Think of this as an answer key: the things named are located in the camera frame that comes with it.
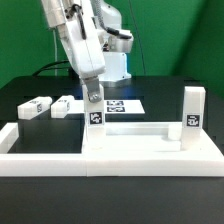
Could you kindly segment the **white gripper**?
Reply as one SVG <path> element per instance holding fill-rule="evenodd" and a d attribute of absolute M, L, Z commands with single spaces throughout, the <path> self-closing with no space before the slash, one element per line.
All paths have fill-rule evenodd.
<path fill-rule="evenodd" d="M 90 16 L 73 6 L 71 20 L 60 28 L 59 36 L 67 58 L 83 80 L 83 91 L 91 103 L 102 100 L 98 75 L 105 72 L 105 60 L 97 30 Z"/>

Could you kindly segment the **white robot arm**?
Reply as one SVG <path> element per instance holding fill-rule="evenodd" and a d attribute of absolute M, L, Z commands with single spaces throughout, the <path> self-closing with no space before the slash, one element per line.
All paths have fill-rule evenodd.
<path fill-rule="evenodd" d="M 50 29 L 56 29 L 66 56 L 87 88 L 88 100 L 100 102 L 99 76 L 106 71 L 103 48 L 129 53 L 133 35 L 112 28 L 103 18 L 104 0 L 40 0 Z"/>

